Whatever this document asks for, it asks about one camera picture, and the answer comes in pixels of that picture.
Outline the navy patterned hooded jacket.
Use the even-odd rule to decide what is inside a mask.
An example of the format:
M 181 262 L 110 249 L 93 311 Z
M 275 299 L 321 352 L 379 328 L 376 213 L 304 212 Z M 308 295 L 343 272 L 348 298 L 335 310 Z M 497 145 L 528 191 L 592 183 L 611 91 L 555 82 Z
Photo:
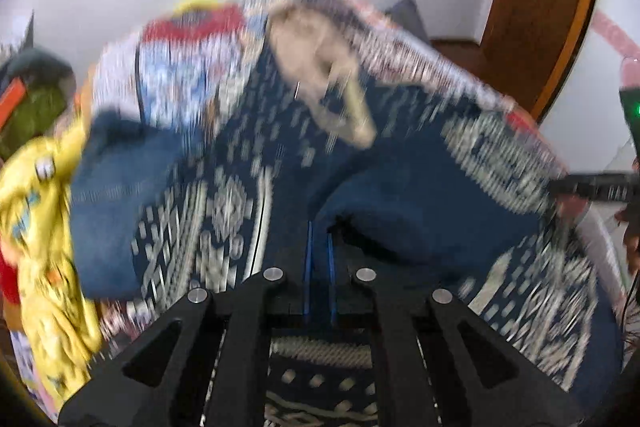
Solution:
M 346 6 L 250 11 L 253 64 L 201 158 L 177 165 L 134 242 L 143 297 L 231 291 L 293 270 L 318 329 L 273 341 L 271 426 L 378 420 L 363 331 L 332 332 L 342 271 L 369 261 L 403 291 L 445 286 L 581 407 L 620 373 L 620 332 L 598 272 L 552 243 L 553 158 L 518 139 L 496 97 L 378 38 Z

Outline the yellow duck fleece blanket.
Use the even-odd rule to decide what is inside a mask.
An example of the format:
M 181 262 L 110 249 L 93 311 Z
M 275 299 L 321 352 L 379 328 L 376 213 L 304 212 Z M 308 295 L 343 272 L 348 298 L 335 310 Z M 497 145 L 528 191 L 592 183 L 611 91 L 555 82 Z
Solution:
M 105 301 L 82 293 L 70 233 L 73 176 L 99 113 L 165 129 L 196 128 L 203 148 L 170 170 L 165 190 L 141 211 L 131 242 L 138 300 L 152 314 L 195 286 L 201 228 L 212 208 L 206 146 L 219 127 L 221 83 L 242 61 L 243 9 L 188 0 L 108 44 L 77 91 L 70 122 L 29 140 L 1 170 L 1 249 L 17 269 L 22 331 L 55 411 L 90 381 L 105 343 Z

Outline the red plush toy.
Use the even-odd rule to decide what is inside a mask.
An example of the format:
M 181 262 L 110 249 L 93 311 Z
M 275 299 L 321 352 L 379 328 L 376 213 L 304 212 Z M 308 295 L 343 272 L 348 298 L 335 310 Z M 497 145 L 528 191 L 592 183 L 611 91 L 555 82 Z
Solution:
M 0 254 L 0 287 L 3 297 L 9 303 L 18 305 L 21 302 L 17 285 L 17 269 L 9 265 L 2 254 Z

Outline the blue denim jeans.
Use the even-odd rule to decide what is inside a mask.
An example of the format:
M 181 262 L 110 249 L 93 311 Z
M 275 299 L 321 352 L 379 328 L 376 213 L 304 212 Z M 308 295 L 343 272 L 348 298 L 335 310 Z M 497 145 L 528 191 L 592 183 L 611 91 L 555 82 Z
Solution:
M 140 295 L 131 242 L 141 211 L 165 190 L 172 167 L 200 153 L 203 142 L 196 128 L 157 128 L 114 110 L 93 119 L 70 189 L 74 262 L 85 297 Z

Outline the brown wooden door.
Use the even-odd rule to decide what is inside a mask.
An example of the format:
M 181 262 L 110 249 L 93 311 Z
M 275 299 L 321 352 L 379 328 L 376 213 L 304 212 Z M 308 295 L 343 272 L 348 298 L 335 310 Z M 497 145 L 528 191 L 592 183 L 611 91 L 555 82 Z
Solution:
M 593 0 L 492 0 L 486 80 L 538 120 L 564 81 Z

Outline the colourful patchwork bedspread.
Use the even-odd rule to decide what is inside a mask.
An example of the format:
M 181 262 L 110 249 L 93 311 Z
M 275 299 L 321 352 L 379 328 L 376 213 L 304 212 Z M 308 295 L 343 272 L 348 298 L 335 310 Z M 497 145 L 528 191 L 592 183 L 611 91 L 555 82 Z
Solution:
M 354 242 L 442 284 L 572 387 L 620 355 L 620 286 L 560 246 L 559 161 L 514 103 L 348 0 L 152 20 L 103 51 L 72 185 L 82 290 L 163 312 L 270 265 L 327 314 Z

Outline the grey pillow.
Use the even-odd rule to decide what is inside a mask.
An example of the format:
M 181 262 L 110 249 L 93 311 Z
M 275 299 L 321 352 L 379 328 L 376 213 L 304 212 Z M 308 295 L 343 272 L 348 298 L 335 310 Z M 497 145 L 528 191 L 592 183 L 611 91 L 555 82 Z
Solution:
M 420 14 L 416 0 L 398 0 L 389 8 L 384 10 L 392 22 L 410 32 L 413 37 L 430 44 L 431 41 L 426 33 L 422 16 Z

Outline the dark green bag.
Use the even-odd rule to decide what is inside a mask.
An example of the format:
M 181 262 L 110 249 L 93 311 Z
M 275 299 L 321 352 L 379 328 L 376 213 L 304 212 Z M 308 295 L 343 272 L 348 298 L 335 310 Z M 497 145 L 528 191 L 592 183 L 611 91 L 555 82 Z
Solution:
M 1 95 L 14 78 L 21 78 L 27 93 L 1 129 L 1 159 L 45 135 L 67 108 L 75 77 L 70 64 L 38 48 L 18 51 L 1 65 Z

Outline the orange box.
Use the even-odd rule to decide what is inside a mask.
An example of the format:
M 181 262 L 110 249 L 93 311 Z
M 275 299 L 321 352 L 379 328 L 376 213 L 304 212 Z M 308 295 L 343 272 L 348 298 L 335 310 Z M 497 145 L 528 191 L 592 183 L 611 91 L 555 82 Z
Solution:
M 26 93 L 27 90 L 21 78 L 16 77 L 11 80 L 0 98 L 0 129 L 6 125 L 14 109 L 22 103 Z

